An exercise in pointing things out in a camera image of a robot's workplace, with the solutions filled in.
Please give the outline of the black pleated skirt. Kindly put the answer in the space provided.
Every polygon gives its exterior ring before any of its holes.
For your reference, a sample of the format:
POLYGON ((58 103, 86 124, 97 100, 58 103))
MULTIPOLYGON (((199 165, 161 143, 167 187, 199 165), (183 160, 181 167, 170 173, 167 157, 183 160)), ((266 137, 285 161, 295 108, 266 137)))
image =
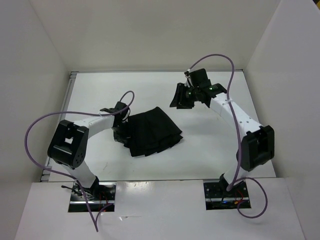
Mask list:
POLYGON ((150 156, 172 148, 182 139, 182 130, 160 108, 129 116, 130 130, 128 148, 132 157, 150 156))

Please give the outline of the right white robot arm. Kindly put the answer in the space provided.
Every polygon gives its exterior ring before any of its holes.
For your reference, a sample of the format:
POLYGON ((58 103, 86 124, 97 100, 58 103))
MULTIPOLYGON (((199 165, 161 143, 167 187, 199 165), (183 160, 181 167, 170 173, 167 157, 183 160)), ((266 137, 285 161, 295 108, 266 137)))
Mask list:
POLYGON ((217 113, 237 134, 237 163, 219 179, 219 191, 229 197, 249 172, 265 164, 275 155, 275 131, 251 118, 230 97, 230 88, 212 84, 204 68, 184 73, 185 83, 178 83, 171 108, 192 109, 195 102, 205 104, 217 113))

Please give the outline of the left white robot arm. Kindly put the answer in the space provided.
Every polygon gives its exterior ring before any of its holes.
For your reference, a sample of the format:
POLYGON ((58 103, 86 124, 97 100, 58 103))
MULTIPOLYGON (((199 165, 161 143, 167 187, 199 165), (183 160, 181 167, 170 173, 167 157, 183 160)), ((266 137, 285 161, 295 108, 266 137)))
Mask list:
POLYGON ((114 108, 103 108, 101 111, 106 116, 99 114, 74 122, 60 121, 47 150, 51 159, 76 178, 75 190, 81 191, 88 200, 107 192, 85 162, 88 140, 108 129, 113 130, 115 139, 121 143, 129 138, 123 129, 131 110, 125 103, 119 101, 114 108))

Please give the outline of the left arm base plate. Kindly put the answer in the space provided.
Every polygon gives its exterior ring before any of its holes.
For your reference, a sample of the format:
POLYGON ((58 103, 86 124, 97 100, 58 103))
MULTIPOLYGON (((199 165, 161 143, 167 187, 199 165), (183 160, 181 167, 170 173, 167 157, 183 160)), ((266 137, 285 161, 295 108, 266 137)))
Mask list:
MULTIPOLYGON (((116 182, 100 182, 103 192, 98 196, 88 196, 88 204, 93 213, 98 213, 100 210, 103 212, 113 212, 115 210, 115 197, 116 197, 116 182)), ((77 183, 72 187, 62 186, 71 190, 68 212, 69 213, 87 213, 88 208, 85 198, 77 183)))

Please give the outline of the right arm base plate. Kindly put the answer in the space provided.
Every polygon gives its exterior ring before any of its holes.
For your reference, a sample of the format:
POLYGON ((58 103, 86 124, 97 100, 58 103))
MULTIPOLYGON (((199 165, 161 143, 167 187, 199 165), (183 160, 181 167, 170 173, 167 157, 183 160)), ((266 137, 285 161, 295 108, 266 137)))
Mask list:
POLYGON ((218 181, 204 181, 206 210, 250 209, 251 203, 247 185, 241 182, 229 192, 223 192, 218 181))

